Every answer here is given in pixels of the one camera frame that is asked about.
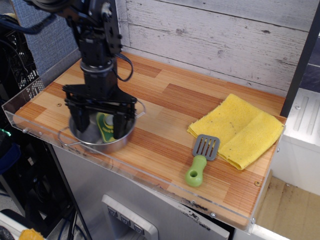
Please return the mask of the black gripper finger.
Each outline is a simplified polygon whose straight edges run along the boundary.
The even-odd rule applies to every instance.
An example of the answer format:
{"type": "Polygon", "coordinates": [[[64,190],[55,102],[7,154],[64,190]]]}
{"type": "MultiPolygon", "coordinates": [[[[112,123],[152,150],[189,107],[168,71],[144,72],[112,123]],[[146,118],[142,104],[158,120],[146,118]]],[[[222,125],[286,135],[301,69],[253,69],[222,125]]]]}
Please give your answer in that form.
{"type": "Polygon", "coordinates": [[[90,123],[89,111],[84,107],[76,105],[70,105],[68,108],[76,129],[83,133],[90,123]]]}
{"type": "Polygon", "coordinates": [[[117,113],[113,116],[113,137],[117,140],[126,134],[127,118],[124,114],[117,113]]]}

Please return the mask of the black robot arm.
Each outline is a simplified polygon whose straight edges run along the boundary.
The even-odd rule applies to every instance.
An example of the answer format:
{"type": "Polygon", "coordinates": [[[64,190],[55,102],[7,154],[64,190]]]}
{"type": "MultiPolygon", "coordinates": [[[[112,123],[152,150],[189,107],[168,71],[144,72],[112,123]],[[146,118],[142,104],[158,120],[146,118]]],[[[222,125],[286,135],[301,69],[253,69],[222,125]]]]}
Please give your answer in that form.
{"type": "Polygon", "coordinates": [[[66,19],[81,54],[83,84],[62,89],[65,103],[78,131],[90,124],[90,112],[113,115],[113,137],[125,135],[127,122],[135,118],[137,99],[118,86],[117,59],[130,60],[122,51],[114,0],[28,0],[28,5],[66,19]]]}

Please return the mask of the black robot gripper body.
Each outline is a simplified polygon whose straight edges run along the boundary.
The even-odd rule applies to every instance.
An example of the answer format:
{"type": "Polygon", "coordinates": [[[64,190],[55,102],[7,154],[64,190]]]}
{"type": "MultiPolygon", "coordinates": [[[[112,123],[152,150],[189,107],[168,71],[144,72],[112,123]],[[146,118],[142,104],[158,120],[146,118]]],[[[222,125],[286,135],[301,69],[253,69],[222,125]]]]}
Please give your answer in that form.
{"type": "Polygon", "coordinates": [[[62,88],[66,94],[65,104],[74,120],[88,119],[90,111],[135,118],[137,98],[118,86],[116,62],[99,67],[81,62],[80,68],[84,83],[67,84],[62,88]]]}

